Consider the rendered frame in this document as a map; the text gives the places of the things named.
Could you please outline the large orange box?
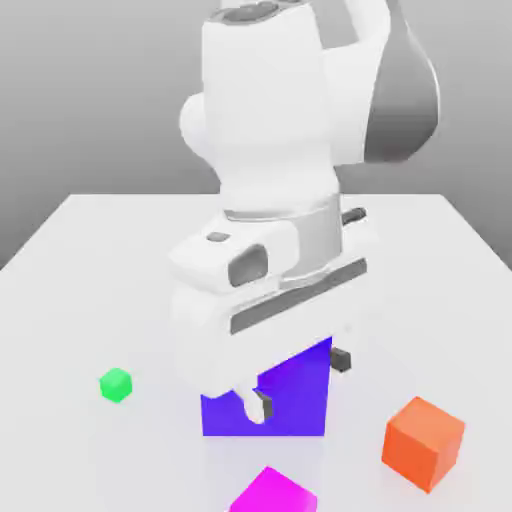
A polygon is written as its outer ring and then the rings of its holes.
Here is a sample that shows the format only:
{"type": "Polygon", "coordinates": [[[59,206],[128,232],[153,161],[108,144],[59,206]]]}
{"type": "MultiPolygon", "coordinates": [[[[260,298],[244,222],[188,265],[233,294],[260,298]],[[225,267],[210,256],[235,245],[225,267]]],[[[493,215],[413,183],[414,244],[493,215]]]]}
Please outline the large orange box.
{"type": "Polygon", "coordinates": [[[456,464],[464,432],[463,421],[415,397],[387,422],[381,460],[430,493],[456,464]]]}

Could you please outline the small green cube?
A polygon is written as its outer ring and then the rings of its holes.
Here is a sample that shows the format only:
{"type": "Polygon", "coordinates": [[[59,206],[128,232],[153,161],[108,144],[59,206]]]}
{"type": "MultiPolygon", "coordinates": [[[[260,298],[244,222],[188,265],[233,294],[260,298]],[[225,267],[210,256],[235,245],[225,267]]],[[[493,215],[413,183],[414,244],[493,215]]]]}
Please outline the small green cube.
{"type": "Polygon", "coordinates": [[[112,368],[99,379],[101,395],[114,403],[122,402],[132,393],[131,375],[121,369],[112,368]]]}

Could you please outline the large magenta box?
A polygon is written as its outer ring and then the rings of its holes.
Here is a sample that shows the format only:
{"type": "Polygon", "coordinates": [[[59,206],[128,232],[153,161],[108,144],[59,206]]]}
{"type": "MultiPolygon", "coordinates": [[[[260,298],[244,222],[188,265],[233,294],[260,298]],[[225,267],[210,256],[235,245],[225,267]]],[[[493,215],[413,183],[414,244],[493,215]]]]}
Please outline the large magenta box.
{"type": "Polygon", "coordinates": [[[271,467],[265,467],[232,502],[228,512],[317,512],[311,491],[271,467]]]}

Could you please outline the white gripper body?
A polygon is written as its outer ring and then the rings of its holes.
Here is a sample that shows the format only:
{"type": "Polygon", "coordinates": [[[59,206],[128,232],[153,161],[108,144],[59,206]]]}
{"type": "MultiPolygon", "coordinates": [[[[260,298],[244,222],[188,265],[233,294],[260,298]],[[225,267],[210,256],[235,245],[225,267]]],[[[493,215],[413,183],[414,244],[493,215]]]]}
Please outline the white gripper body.
{"type": "Polygon", "coordinates": [[[237,388],[332,336],[350,303],[344,290],[366,271],[357,257],[289,290],[275,278],[229,294],[178,283],[170,309],[176,372],[209,398],[237,388]]]}

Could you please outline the large blue box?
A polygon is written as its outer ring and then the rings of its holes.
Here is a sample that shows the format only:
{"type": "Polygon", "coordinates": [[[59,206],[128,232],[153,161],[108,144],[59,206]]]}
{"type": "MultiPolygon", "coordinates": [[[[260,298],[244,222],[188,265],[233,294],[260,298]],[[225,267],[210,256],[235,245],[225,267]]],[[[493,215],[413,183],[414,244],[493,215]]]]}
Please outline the large blue box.
{"type": "Polygon", "coordinates": [[[262,424],[246,416],[242,400],[230,391],[201,398],[205,436],[317,436],[325,433],[332,340],[308,350],[258,376],[257,390],[272,400],[272,415],[262,424]]]}

